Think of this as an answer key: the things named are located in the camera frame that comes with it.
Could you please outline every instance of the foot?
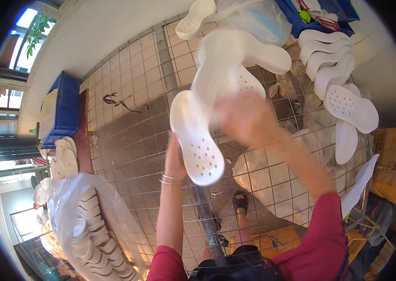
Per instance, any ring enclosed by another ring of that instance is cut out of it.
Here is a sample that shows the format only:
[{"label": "foot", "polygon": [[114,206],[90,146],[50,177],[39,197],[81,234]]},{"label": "foot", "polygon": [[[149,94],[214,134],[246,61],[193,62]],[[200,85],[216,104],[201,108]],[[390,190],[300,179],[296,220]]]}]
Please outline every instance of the foot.
[{"label": "foot", "polygon": [[234,194],[234,205],[238,215],[245,214],[248,211],[248,198],[244,192]]}]

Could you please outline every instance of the clear plastic bag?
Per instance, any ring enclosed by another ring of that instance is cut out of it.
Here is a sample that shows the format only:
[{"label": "clear plastic bag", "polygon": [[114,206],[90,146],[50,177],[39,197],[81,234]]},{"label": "clear plastic bag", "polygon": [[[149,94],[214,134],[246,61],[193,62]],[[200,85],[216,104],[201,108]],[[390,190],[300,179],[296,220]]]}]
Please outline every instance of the clear plastic bag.
[{"label": "clear plastic bag", "polygon": [[288,40],[292,25],[273,0],[237,5],[237,9],[226,19],[232,28],[247,31],[265,44],[281,47]]},{"label": "clear plastic bag", "polygon": [[48,214],[51,226],[59,244],[70,264],[88,281],[102,281],[101,278],[91,273],[81,263],[81,259],[73,253],[73,227],[77,218],[77,206],[81,196],[89,187],[94,187],[100,202],[101,215],[113,232],[128,260],[139,268],[140,277],[148,267],[142,258],[142,252],[153,255],[151,248],[140,228],[137,226],[132,214],[117,190],[100,176],[79,173],[74,177],[53,180],[50,197],[48,200]]},{"label": "clear plastic bag", "polygon": [[[318,150],[317,138],[309,129],[295,132],[292,138],[308,152]],[[323,157],[323,151],[320,152],[320,161],[332,176],[344,174],[343,168],[331,165],[331,161],[326,159],[328,157]],[[253,195],[276,217],[302,226],[306,226],[312,217],[313,199],[306,194],[307,189],[302,186],[288,165],[270,155],[268,150],[266,155],[263,149],[240,155],[234,165],[233,176],[241,187],[253,192]],[[345,182],[336,182],[336,186],[338,190],[342,190],[345,188]]]}]

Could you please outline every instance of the blue plastic crate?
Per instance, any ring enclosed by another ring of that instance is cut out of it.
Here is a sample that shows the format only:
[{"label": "blue plastic crate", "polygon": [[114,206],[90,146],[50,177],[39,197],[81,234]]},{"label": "blue plastic crate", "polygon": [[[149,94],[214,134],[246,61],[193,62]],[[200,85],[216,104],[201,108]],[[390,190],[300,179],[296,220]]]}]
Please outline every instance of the blue plastic crate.
[{"label": "blue plastic crate", "polygon": [[55,125],[44,139],[41,148],[56,148],[55,141],[71,136],[79,128],[79,86],[81,81],[60,73],[47,94],[58,89],[55,109]]},{"label": "blue plastic crate", "polygon": [[[314,29],[324,33],[333,32],[330,29],[322,26],[319,22],[304,23],[301,17],[299,16],[298,11],[293,6],[290,0],[276,0],[276,2],[279,5],[280,9],[284,12],[288,21],[293,25],[293,27],[291,28],[291,34],[293,34],[295,38],[298,38],[301,32],[306,29]],[[339,20],[338,25],[340,25],[340,28],[338,30],[345,33],[349,37],[351,37],[355,33],[352,30],[352,28],[349,26],[347,21]]]}]

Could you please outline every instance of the pink shirt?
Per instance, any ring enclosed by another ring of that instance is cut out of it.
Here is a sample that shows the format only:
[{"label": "pink shirt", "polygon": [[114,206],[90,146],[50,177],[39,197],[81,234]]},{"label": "pink shirt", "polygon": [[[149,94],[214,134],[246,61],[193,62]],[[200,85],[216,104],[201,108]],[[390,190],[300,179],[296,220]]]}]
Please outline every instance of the pink shirt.
[{"label": "pink shirt", "polygon": [[[272,261],[287,281],[343,279],[348,265],[347,236],[337,193],[319,197],[302,244],[275,256]],[[167,246],[157,247],[147,281],[187,279],[179,254]]]}]

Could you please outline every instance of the bangle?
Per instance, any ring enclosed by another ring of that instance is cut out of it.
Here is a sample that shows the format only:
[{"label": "bangle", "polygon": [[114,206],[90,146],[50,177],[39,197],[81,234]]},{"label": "bangle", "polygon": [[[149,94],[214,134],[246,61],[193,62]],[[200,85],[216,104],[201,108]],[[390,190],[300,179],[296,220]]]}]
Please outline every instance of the bangle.
[{"label": "bangle", "polygon": [[175,185],[175,184],[177,184],[177,183],[167,183],[167,182],[164,182],[163,180],[159,180],[161,183],[164,183],[164,184],[170,184],[170,185]]},{"label": "bangle", "polygon": [[183,180],[182,178],[177,178],[177,177],[169,177],[169,176],[165,176],[164,174],[162,174],[162,177],[166,177],[169,179],[174,179],[174,180]]}]

